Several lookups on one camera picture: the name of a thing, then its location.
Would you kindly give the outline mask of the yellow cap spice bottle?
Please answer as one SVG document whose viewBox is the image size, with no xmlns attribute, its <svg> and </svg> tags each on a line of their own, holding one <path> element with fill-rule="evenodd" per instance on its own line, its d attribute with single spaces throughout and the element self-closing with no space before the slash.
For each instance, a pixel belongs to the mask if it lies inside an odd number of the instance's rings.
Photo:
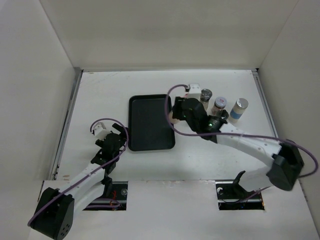
<svg viewBox="0 0 320 240">
<path fill-rule="evenodd" d="M 174 118 L 174 116 L 173 116 L 173 111 L 170 111 L 170 112 L 169 112 L 169 114 L 168 114 L 168 119 L 169 119 L 169 122 L 170 122 L 172 125 L 175 125 L 175 124 L 177 124 L 177 123 L 180 122 L 179 119 Z"/>
</svg>

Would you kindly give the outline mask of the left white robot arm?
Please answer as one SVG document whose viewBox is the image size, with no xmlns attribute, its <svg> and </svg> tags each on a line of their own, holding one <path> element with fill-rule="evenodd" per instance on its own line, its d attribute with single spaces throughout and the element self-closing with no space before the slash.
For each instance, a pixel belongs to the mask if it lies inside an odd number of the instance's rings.
<svg viewBox="0 0 320 240">
<path fill-rule="evenodd" d="M 119 133 L 108 131 L 103 120 L 90 126 L 96 145 L 100 148 L 88 166 L 60 188 L 48 187 L 38 201 L 27 225 L 52 240 L 63 240 L 73 225 L 74 216 L 85 209 L 116 210 L 121 203 L 112 195 L 113 182 L 109 174 L 116 167 L 128 142 L 128 129 L 118 120 L 112 127 Z"/>
</svg>

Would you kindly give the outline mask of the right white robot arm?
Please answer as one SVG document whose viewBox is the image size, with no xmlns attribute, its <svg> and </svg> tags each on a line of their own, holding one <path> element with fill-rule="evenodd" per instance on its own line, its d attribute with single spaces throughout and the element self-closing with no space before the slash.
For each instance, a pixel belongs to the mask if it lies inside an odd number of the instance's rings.
<svg viewBox="0 0 320 240">
<path fill-rule="evenodd" d="M 272 186 L 283 191 L 293 189 L 304 166 L 294 142 L 249 135 L 221 117 L 208 115 L 195 98 L 176 97 L 172 116 L 186 121 L 195 136 L 236 149 L 264 164 L 236 176 L 231 189 L 236 197 L 243 198 L 249 192 Z"/>
</svg>

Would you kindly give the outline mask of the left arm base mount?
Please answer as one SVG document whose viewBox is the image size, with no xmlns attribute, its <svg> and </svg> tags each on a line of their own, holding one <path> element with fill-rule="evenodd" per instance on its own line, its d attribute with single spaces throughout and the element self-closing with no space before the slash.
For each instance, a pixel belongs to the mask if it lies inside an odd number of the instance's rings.
<svg viewBox="0 0 320 240">
<path fill-rule="evenodd" d="M 128 181 L 113 181 L 106 176 L 101 183 L 103 194 L 90 203 L 84 211 L 125 211 L 127 209 Z"/>
</svg>

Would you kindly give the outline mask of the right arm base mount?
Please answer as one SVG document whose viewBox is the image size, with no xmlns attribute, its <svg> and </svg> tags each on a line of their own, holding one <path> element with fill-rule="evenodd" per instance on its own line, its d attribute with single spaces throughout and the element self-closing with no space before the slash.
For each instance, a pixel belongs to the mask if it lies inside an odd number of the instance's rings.
<svg viewBox="0 0 320 240">
<path fill-rule="evenodd" d="M 220 211 L 265 210 L 261 190 L 246 191 L 239 185 L 245 171 L 241 171 L 234 180 L 215 182 L 217 205 Z"/>
</svg>

